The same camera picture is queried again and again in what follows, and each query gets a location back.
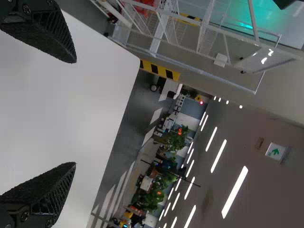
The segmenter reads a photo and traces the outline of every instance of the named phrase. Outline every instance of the white panel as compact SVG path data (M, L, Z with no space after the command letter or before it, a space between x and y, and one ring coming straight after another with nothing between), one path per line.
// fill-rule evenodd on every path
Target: white panel
M197 131L200 120L193 118L191 116L185 115L184 113L178 113L177 119L175 121L178 125L188 126L189 129Z
M188 149L189 149L189 147L185 146L181 150L177 151L177 155L180 156L180 157L185 158L187 156Z
M75 44L76 64L61 62L0 32L0 53L5 53L0 55L0 151L5 152L0 160L0 179L5 183L0 194L74 161L72 188L54 228L83 228L140 61L70 15L64 16Z

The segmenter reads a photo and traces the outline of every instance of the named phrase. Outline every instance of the black pole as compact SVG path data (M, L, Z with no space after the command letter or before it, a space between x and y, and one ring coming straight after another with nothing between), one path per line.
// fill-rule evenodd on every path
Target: black pole
M144 163L146 163L146 164L149 164L149 165L152 165L151 163L148 163L147 161L144 161L144 160L142 160L141 159L141 161L142 162L144 162ZM178 177L178 178L180 178L180 179L182 179L183 181L186 181L186 182L188 182L188 183L191 183L191 181L188 181L186 178L184 178L184 177L182 177L182 176L180 176L180 175L178 175L178 174L176 174L176 173L174 173L174 172L171 172L171 171L169 171L169 170L164 170L165 172L169 172L170 174L172 174L172 175L174 175L174 176L176 176L176 177ZM198 185L198 184L196 184L196 183L192 183L193 185L195 185L196 187L201 187L200 185Z

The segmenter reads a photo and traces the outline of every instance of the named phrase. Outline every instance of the linear led light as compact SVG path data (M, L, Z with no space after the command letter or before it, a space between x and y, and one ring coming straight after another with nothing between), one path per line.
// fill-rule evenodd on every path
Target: linear led light
M172 193L173 193L173 190L174 190L174 188L171 189L171 192L170 192L170 194L169 194L168 200L170 199L170 197L171 197L171 195L172 195Z
M240 189L240 187L242 186L242 183L246 177L248 173L248 169L246 166L243 167L242 169L242 172L240 173L238 179L237 179L237 182L235 183L228 199L227 199L227 202L225 203L225 206L223 207L223 210L222 210L222 216L223 216L223 219L226 217L235 197L237 196L237 193L238 193L238 190Z
M194 205L193 208L192 208L192 211L191 211L191 213L190 213L190 215L188 217L188 220L187 220L187 222L186 222L186 224L184 226L184 228L188 228L188 226L189 226L189 224L191 222L191 219L192 219L192 217L194 215L195 210L196 210L196 206Z
M203 122L203 119L204 119L204 117L205 117L205 115L206 115L206 112L204 112L204 115L203 115L203 117L201 118L201 120L200 120L200 126L201 126L201 123Z
M206 152L208 151L208 149L209 149L209 147L210 147L210 144L211 144L211 142L212 142L212 140L213 140L213 137L214 137L215 133L217 132L217 129L218 129L218 127L215 127L214 130L213 130L213 133L212 133L212 135L211 135L211 138L209 139L209 143L208 143L208 145L207 145L207 147L206 147Z
M175 201L174 201L174 204L173 204L173 206L172 206L172 210L174 210L175 205L176 205L177 200L179 199L179 197L180 197L180 193L177 194L177 197L176 197L176 199L175 199Z
M188 158L187 164L190 162L190 158L191 158L191 156L192 156L192 154L193 154L193 151L194 151L194 148L193 148L192 151L191 151L191 154L190 154L190 156L189 156L189 158Z
M166 212L165 212L165 214L163 215L164 217L166 217L166 215L167 215L167 213L168 213L168 210L169 210L170 206L171 206L171 202L170 202L170 203L168 204L168 206L167 206Z
M188 150L188 153L187 153L187 154L189 154L189 152L190 152L190 150L191 150L192 145L193 145L193 142L191 143L191 145L190 145L190 147L189 147L189 150Z
M179 185L180 185L180 181L181 181L181 178L179 179L179 182L177 182L177 185L176 185L175 191L177 191L177 188L178 188L178 187L179 187Z
M223 150L224 150L224 148L226 146L226 143L227 143L227 140L225 139L224 142L223 142L223 144L222 144L222 146L220 147L220 150L218 151L217 157L215 158L215 160L213 162L213 165L211 167L211 173L213 173L213 171L214 171L214 169L215 169L215 167L216 167L216 165L217 165L217 163L219 161L219 158L220 158L220 156L221 156L221 154L222 154L222 152L223 152Z
M162 216L163 216L163 213L165 212L165 209L162 210L162 213L161 213L161 216L160 216L160 219L159 221L162 219Z
M174 221L173 221L173 223L172 223L172 226L171 226L171 228L174 228L174 226L175 226L175 223L176 223L176 220L177 220L177 217L175 217L175 219L174 219Z
M188 187L188 190L187 190L187 192L186 192L186 195L185 195L185 198L184 198L184 199L186 199L186 198L188 197L188 194L189 194L189 192L190 192L190 190L191 190L191 188L192 188L192 184L193 184L194 180L195 180L195 177L192 178L191 184L190 184L189 187Z
M208 119L208 115L206 116L206 119L205 119L205 121L204 121L204 123L203 123L203 125L202 125L202 127L201 127L201 130L200 130L200 131L202 131L202 130L204 129L204 126L205 126L205 124L206 124L207 119Z
M192 169L193 164L194 164L194 160L192 160L192 162L191 162L191 165L190 165L190 168L189 168L189 170L188 170L188 172L187 172L187 174L186 174L186 177L189 176L189 173L190 173L190 171L191 171L191 169Z

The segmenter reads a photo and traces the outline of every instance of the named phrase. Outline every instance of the exit sign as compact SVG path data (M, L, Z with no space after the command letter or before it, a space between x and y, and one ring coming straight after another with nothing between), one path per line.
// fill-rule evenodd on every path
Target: exit sign
M265 156L281 161L284 157L285 151L285 147L271 142Z

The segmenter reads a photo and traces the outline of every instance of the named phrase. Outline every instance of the black mesh grille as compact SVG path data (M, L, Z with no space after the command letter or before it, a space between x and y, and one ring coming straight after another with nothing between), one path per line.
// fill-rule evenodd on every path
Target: black mesh grille
M75 63L77 56L71 34L59 6L55 5L54 10L33 11L32 21L2 23L0 29L64 62Z
M76 170L68 162L28 180L0 196L0 203L29 205L31 214L51 215L55 223L67 199Z

